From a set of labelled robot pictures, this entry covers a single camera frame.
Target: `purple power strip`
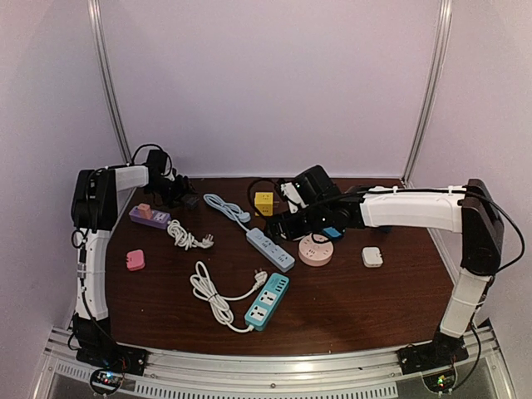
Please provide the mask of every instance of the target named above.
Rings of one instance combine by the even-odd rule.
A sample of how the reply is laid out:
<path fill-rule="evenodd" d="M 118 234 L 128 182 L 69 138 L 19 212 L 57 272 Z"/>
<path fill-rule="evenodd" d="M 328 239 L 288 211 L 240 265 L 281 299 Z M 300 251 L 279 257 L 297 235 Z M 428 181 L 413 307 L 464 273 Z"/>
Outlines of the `purple power strip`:
<path fill-rule="evenodd" d="M 137 209 L 137 207 L 134 207 L 130 212 L 130 219 L 135 223 L 145 224 L 146 226 L 166 230 L 171 219 L 170 214 L 153 209 L 151 210 L 151 213 L 151 219 L 144 219 L 140 216 L 140 211 Z"/>

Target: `wooden table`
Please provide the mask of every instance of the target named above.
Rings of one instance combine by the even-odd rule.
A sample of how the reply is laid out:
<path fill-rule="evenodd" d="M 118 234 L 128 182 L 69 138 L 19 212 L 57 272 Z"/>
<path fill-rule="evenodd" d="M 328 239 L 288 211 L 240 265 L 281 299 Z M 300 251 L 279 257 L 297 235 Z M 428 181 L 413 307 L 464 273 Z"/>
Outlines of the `wooden table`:
<path fill-rule="evenodd" d="M 195 180 L 200 193 L 216 193 L 249 210 L 250 179 Z M 398 180 L 337 180 L 352 185 L 399 185 Z M 259 185 L 258 190 L 270 190 Z M 151 196 L 137 190 L 127 212 Z M 203 261 L 223 295 L 238 296 L 254 284 L 254 270 L 277 269 L 250 244 L 244 231 L 203 200 L 195 210 L 172 209 L 197 239 L 214 235 L 208 250 L 176 248 L 164 230 L 121 219 L 107 250 L 106 297 L 116 340 L 145 347 L 223 355 L 303 355 L 389 347 L 431 339 L 451 295 L 452 282 L 425 229 L 349 230 L 335 244 L 330 264 L 311 268 L 297 259 L 290 288 L 263 332 L 237 334 L 218 324 L 210 306 L 192 295 L 189 277 Z M 260 220 L 252 219 L 253 224 Z M 297 258 L 297 243 L 284 248 Z M 361 252 L 378 246 L 381 268 L 365 268 Z M 146 267 L 126 268 L 126 253 L 145 252 Z M 255 295 L 231 303 L 234 325 Z"/>

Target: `round power socket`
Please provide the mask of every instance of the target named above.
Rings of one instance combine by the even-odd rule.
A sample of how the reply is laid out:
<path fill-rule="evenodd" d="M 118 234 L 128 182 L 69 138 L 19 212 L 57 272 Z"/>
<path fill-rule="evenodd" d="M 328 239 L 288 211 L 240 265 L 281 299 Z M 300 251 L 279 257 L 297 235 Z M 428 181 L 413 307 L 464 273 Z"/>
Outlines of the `round power socket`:
<path fill-rule="evenodd" d="M 334 245 L 327 237 L 320 234 L 307 235 L 299 241 L 299 258 L 304 264 L 313 267 L 328 264 L 333 257 Z"/>

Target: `black mounting plate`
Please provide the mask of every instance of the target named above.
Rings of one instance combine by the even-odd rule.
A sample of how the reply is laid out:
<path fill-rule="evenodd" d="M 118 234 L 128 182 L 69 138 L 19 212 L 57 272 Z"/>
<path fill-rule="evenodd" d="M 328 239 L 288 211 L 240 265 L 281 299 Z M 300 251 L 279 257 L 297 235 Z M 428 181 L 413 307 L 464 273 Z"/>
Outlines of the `black mounting plate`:
<path fill-rule="evenodd" d="M 447 353 L 438 356 L 433 342 L 403 347 L 397 351 L 397 356 L 403 375 L 448 367 L 451 364 L 451 355 Z M 455 357 L 454 362 L 461 362 L 469 357 L 469 353 L 464 345 L 461 345 L 453 352 L 452 356 Z"/>
<path fill-rule="evenodd" d="M 144 374 L 144 367 L 146 365 L 146 358 L 148 352 L 145 349 L 139 349 L 138 347 L 127 347 L 125 345 L 118 345 L 118 352 L 125 355 L 129 360 L 129 368 L 126 371 L 127 374 L 133 374 L 134 376 L 142 376 Z M 122 363 L 109 367 L 102 360 L 101 356 L 93 356 L 90 352 L 84 349 L 78 349 L 76 360 L 82 363 L 88 363 L 95 367 L 105 368 L 112 372 L 122 372 Z"/>

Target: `yellow plug adapter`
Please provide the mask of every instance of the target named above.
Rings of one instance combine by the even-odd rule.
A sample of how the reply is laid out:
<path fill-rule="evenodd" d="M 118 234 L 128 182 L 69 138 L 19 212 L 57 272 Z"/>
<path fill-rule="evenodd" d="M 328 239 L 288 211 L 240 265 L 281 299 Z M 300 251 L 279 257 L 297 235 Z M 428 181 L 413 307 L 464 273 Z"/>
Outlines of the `yellow plug adapter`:
<path fill-rule="evenodd" d="M 273 215 L 273 193 L 255 193 L 255 207 L 264 215 Z"/>

